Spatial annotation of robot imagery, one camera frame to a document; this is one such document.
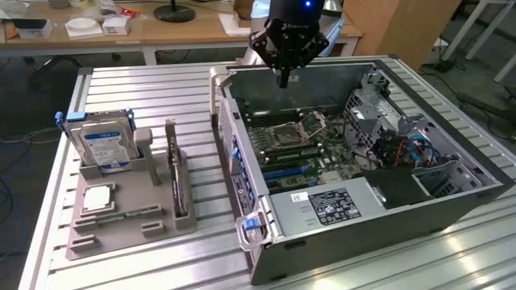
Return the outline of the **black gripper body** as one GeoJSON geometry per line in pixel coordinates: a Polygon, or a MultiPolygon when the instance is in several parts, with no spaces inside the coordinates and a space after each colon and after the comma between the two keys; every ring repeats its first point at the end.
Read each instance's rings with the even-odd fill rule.
{"type": "Polygon", "coordinates": [[[322,33],[319,20],[322,17],[323,1],[273,1],[269,19],[281,19],[282,44],[281,57],[285,68],[285,40],[286,36],[305,34],[315,35],[322,33]]]}

